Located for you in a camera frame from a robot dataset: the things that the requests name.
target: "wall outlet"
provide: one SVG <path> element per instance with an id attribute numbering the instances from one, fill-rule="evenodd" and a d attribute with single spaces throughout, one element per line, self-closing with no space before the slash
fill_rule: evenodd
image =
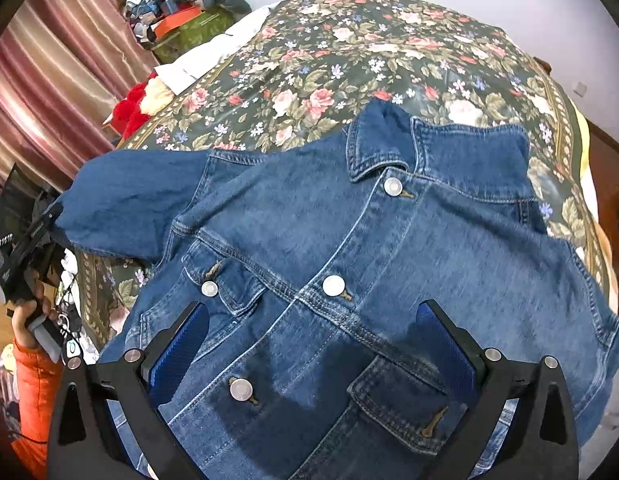
<path id="1" fill-rule="evenodd" d="M 574 87 L 574 93 L 576 95 L 580 95 L 580 97 L 585 97 L 585 92 L 587 92 L 587 85 L 584 85 L 579 81 Z"/>

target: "blue denim jacket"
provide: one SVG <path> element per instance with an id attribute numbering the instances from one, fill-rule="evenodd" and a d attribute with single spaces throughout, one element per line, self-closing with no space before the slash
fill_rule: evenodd
<path id="1" fill-rule="evenodd" d="M 210 332 L 160 412 L 210 479 L 413 479 L 464 412 L 414 327 L 429 298 L 483 348 L 555 356 L 581 445 L 601 419 L 619 317 L 574 248 L 546 235 L 527 167 L 518 126 L 432 126 L 373 100 L 342 134 L 285 153 L 101 156 L 57 227 L 154 266 L 104 360 L 144 348 L 190 301 L 208 307 Z M 250 401 L 232 397 L 233 378 Z"/>

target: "blue ribbed pad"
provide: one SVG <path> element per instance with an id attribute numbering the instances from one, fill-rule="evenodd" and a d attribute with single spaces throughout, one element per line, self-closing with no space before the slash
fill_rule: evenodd
<path id="1" fill-rule="evenodd" d="M 416 326 L 424 351 L 438 368 L 450 393 L 470 406 L 477 396 L 476 371 L 427 303 L 416 311 Z"/>
<path id="2" fill-rule="evenodd" d="M 150 372 L 150 402 L 154 407 L 170 402 L 187 368 L 207 336 L 210 316 L 207 307 L 200 303 L 190 314 L 170 345 Z"/>

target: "orange jacket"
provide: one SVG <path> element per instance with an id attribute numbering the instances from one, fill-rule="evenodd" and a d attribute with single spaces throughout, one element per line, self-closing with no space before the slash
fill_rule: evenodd
<path id="1" fill-rule="evenodd" d="M 14 358 L 21 433 L 32 440 L 47 442 L 62 365 L 53 363 L 42 348 L 30 350 L 16 341 Z M 12 449 L 37 480 L 46 480 L 47 444 L 36 444 L 32 440 L 18 438 L 12 442 Z"/>

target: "satin curtain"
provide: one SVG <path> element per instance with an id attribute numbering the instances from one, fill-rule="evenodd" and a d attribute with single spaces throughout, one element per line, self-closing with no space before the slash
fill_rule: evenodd
<path id="1" fill-rule="evenodd" d="M 112 149 L 102 123 L 158 64 L 121 0 L 26 0 L 0 38 L 0 186 L 17 162 L 59 189 Z"/>

